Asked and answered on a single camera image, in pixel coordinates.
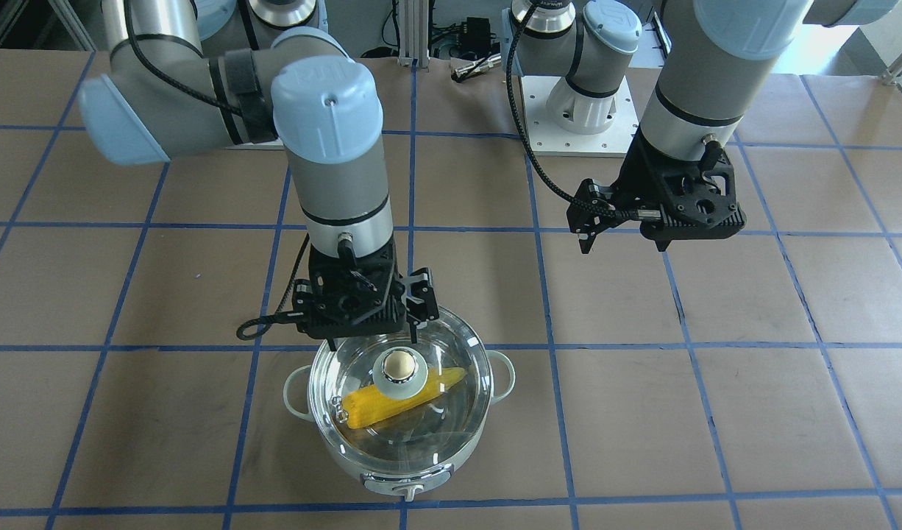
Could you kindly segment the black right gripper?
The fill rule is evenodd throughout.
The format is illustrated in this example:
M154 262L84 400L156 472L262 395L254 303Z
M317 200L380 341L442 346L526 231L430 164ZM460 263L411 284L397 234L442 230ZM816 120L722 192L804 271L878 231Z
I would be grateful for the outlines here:
M324 339L327 352L340 351L343 338L394 334L406 325L394 246L358 258L354 267L311 247L308 272L310 288L295 294L295 310L305 315L296 328ZM423 322L407 317L407 323L408 340L417 345Z

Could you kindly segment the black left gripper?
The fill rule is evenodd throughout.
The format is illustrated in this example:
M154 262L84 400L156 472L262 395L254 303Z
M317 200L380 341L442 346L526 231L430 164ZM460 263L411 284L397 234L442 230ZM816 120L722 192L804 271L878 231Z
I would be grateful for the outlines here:
M699 160L683 161L637 132L611 186L611 202L621 211L649 212L640 231L657 252L680 239L730 238L747 224L734 166L715 135L701 144Z

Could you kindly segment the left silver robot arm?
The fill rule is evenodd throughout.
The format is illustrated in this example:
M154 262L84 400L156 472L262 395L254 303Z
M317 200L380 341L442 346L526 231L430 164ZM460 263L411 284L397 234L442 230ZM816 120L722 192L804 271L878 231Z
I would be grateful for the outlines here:
M683 239L726 239L746 226L725 146L778 57L804 24L864 26L894 1L656 1L672 41L633 132L619 177L586 178L569 194L536 159L526 123L511 115L543 183L565 200L567 225L588 254L603 231L638 221L665 251ZM609 127L610 104L642 37L642 22L618 1L513 1L505 74L555 75L547 112L578 135Z

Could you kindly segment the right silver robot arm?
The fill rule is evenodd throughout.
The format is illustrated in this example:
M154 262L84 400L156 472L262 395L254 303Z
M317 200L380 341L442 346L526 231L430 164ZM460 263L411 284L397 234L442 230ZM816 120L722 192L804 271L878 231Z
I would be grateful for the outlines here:
M405 332L438 319L430 272L400 274L373 74L326 31L313 1L269 1L295 16L262 49L207 57L194 1L104 1L111 72L88 80L80 115L112 163L168 163L242 144L279 141L307 235L277 309L243 322L253 340L273 325L333 345Z

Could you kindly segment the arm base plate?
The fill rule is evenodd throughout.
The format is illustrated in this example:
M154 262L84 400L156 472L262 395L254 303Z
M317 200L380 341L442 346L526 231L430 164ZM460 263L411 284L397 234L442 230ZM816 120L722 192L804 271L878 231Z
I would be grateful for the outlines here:
M625 157L637 128L627 78L605 98L576 93L562 77L526 75L521 88L526 135L537 155Z

